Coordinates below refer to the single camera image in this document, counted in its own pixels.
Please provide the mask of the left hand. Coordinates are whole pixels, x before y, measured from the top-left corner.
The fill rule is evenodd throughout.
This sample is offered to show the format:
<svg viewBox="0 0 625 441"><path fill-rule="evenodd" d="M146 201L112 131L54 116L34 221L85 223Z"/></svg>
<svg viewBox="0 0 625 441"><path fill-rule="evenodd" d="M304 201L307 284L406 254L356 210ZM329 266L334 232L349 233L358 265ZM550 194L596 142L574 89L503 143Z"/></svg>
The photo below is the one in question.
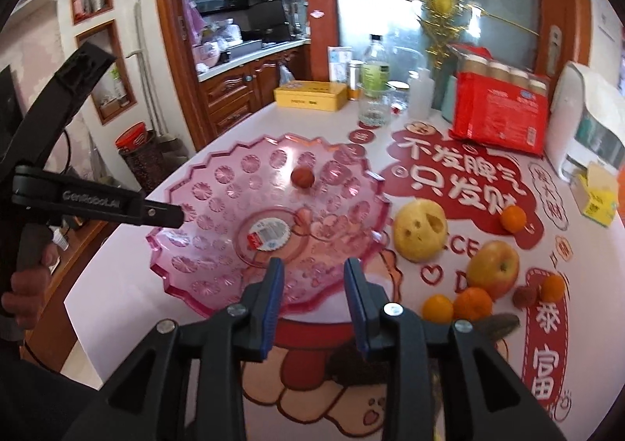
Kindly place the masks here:
<svg viewBox="0 0 625 441"><path fill-rule="evenodd" d="M38 323L51 281L50 269L57 260L58 247L50 242L42 250L38 265L12 275L12 290L2 295L1 305L14 315L19 328L32 330Z"/></svg>

